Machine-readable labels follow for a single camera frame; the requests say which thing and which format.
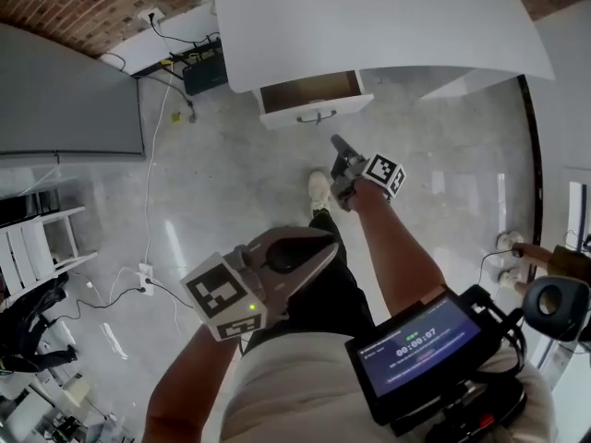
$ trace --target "white t-shirt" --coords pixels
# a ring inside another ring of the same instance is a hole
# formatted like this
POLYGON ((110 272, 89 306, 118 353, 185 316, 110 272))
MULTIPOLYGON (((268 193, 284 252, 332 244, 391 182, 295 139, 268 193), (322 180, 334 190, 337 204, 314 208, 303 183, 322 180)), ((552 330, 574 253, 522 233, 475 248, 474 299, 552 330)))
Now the white t-shirt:
MULTIPOLYGON (((266 341, 250 351, 235 374, 234 397, 222 426, 224 442, 422 442, 440 420, 435 416, 396 438, 369 413, 344 343, 331 333, 295 333, 266 341)), ((501 349, 483 367, 512 367, 515 352, 501 349)), ((548 442, 556 436, 550 391, 530 364, 518 376, 527 405, 508 429, 497 428, 483 441, 548 442)))

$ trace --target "timer display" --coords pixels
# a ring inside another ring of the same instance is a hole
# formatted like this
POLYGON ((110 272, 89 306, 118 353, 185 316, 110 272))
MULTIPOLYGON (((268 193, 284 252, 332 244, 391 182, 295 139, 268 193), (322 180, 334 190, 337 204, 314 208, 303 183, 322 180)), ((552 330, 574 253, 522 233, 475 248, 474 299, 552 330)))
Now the timer display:
POLYGON ((418 336, 418 332, 413 333, 410 337, 414 338, 411 342, 396 350, 397 356, 404 356, 409 351, 414 350, 416 347, 422 345, 423 343, 427 344, 431 338, 435 338, 435 329, 429 329, 425 332, 425 334, 420 337, 418 336))
POLYGON ((381 397, 444 361, 478 333, 478 325, 449 297, 358 351, 381 397))

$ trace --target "wall outlet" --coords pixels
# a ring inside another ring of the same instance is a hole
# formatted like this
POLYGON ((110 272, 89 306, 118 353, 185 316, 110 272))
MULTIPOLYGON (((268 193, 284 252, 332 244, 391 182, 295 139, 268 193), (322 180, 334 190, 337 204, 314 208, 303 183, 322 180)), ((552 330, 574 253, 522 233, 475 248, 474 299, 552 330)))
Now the wall outlet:
POLYGON ((141 10, 138 13, 138 18, 147 21, 150 24, 150 13, 154 14, 153 22, 160 21, 164 18, 164 13, 159 8, 150 8, 148 10, 141 10))
POLYGON ((154 295, 154 286, 149 282, 146 282, 146 278, 154 277, 154 267, 152 264, 146 264, 143 262, 139 263, 139 286, 146 289, 146 295, 154 295))

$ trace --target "white wall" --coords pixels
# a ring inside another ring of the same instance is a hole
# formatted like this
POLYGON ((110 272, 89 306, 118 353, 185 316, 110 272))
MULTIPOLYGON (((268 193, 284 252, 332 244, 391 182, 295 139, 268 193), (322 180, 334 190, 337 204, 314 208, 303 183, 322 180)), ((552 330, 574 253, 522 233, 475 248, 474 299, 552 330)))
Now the white wall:
MULTIPOLYGON (((198 6, 182 15, 167 19, 162 23, 161 33, 164 36, 172 36, 180 40, 201 41, 208 34, 218 31, 217 17, 211 12, 211 4, 198 6)), ((166 40, 158 36, 152 28, 129 38, 111 49, 109 53, 118 54, 126 60, 124 72, 135 74, 161 59, 170 57, 169 53, 180 53, 192 48, 193 45, 186 42, 166 40)), ((104 54, 101 60, 107 64, 120 68, 122 62, 119 58, 104 54)))
MULTIPOLYGON (((537 29, 556 76, 527 78, 542 151, 542 245, 551 248, 569 229, 570 181, 591 185, 591 0, 543 18, 537 29)), ((590 394, 589 356, 576 355, 553 392, 561 443, 578 442, 591 426, 590 394)))
POLYGON ((589 354, 578 347, 561 380, 552 391, 561 443, 578 443, 591 426, 589 354))
POLYGON ((565 128, 562 157, 567 167, 591 169, 591 0, 537 23, 554 66, 565 128))
POLYGON ((528 77, 544 177, 542 245, 563 244, 569 181, 591 185, 591 0, 537 23, 554 82, 528 77))

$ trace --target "black cable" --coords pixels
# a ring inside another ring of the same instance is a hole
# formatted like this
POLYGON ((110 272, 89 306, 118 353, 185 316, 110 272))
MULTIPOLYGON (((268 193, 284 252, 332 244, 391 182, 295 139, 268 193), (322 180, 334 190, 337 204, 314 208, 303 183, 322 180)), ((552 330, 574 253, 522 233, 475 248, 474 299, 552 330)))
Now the black cable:
POLYGON ((156 80, 157 82, 160 82, 161 84, 164 84, 165 86, 170 87, 171 89, 175 89, 178 93, 181 94, 181 97, 183 97, 183 99, 185 100, 185 102, 188 105, 188 108, 191 111, 191 116, 189 117, 188 121, 190 123, 195 123, 195 120, 197 120, 197 115, 195 114, 195 108, 193 108, 193 101, 191 101, 186 95, 185 93, 183 93, 183 91, 181 89, 179 89, 177 86, 174 86, 173 84, 169 84, 168 82, 165 82, 164 80, 160 80, 159 78, 153 78, 152 76, 143 76, 140 78, 151 78, 152 80, 156 80))
POLYGON ((560 343, 558 343, 558 345, 559 345, 561 348, 564 348, 566 351, 569 351, 569 352, 571 352, 571 354, 588 354, 588 352, 587 352, 587 351, 576 352, 576 351, 573 351, 571 348, 568 348, 568 347, 564 346, 563 344, 560 344, 560 343))
POLYGON ((486 256, 484 256, 482 258, 482 262, 480 263, 480 276, 478 276, 477 285, 480 285, 480 281, 482 281, 482 269, 484 268, 484 261, 486 261, 488 257, 495 256, 495 255, 501 255, 503 253, 511 253, 511 251, 512 251, 511 249, 506 249, 504 251, 497 251, 496 253, 488 253, 486 256))
POLYGON ((213 36, 214 34, 220 34, 219 31, 215 31, 213 33, 210 33, 207 35, 207 37, 201 41, 187 41, 187 40, 181 40, 179 38, 173 38, 172 36, 164 36, 163 34, 161 34, 160 32, 158 32, 158 30, 156 30, 156 27, 154 26, 154 16, 150 17, 150 24, 151 24, 151 28, 154 30, 154 32, 160 36, 161 38, 166 38, 167 40, 175 40, 175 41, 181 41, 181 42, 186 42, 188 44, 202 44, 205 41, 209 41, 210 40, 210 36, 213 36))
POLYGON ((88 403, 90 404, 90 406, 91 406, 91 407, 92 407, 92 408, 93 408, 95 411, 97 411, 98 413, 100 413, 100 414, 103 416, 103 418, 104 418, 105 420, 107 419, 107 416, 106 416, 106 415, 105 415, 103 412, 101 412, 101 411, 100 411, 100 410, 97 408, 97 406, 96 406, 96 405, 94 405, 94 404, 93 404, 93 403, 90 401, 90 399, 89 399, 88 397, 85 397, 85 398, 84 398, 84 400, 85 400, 86 402, 88 402, 88 403))
POLYGON ((189 107, 192 107, 193 106, 193 102, 191 100, 189 100, 187 98, 187 96, 185 95, 185 93, 181 89, 179 89, 177 86, 174 86, 173 84, 169 84, 165 80, 160 80, 159 78, 153 78, 152 76, 142 76, 140 78, 151 78, 152 80, 156 80, 157 82, 160 82, 161 84, 167 85, 171 89, 175 89, 178 93, 181 94, 181 97, 183 97, 183 99, 185 99, 185 102, 187 102, 187 105, 189 107))
POLYGON ((80 311, 80 304, 84 304, 84 305, 89 306, 90 308, 95 308, 95 309, 109 308, 110 306, 115 305, 119 301, 119 299, 121 297, 123 297, 126 293, 131 292, 131 291, 146 292, 146 289, 144 287, 132 287, 131 289, 127 289, 127 290, 123 291, 122 293, 120 293, 119 296, 116 299, 114 299, 113 302, 111 302, 111 304, 107 304, 107 305, 93 305, 93 304, 89 304, 88 302, 84 302, 83 300, 78 299, 76 301, 76 307, 78 308, 78 316, 77 317, 71 317, 69 315, 60 315, 58 318, 55 318, 54 320, 52 320, 49 323, 49 325, 47 326, 47 328, 51 327, 60 318, 69 318, 70 320, 80 320, 80 317, 82 317, 82 312, 80 311))
POLYGON ((122 66, 121 66, 121 68, 119 69, 119 72, 123 72, 123 69, 125 69, 125 68, 126 68, 127 61, 126 61, 126 60, 125 60, 123 57, 121 57, 119 54, 115 54, 115 53, 103 53, 103 54, 110 54, 110 55, 113 55, 113 56, 115 56, 115 57, 118 57, 119 59, 121 59, 121 61, 123 61, 123 65, 122 65, 122 66))
POLYGON ((180 297, 178 295, 176 295, 175 293, 170 292, 168 289, 166 289, 166 287, 164 287, 163 285, 157 284, 156 282, 153 282, 150 280, 150 278, 146 278, 146 282, 148 284, 151 285, 155 285, 156 287, 160 287, 163 291, 168 292, 170 295, 172 295, 176 300, 178 300, 181 304, 183 304, 184 306, 188 307, 188 308, 193 308, 192 305, 186 304, 185 302, 183 302, 180 297))

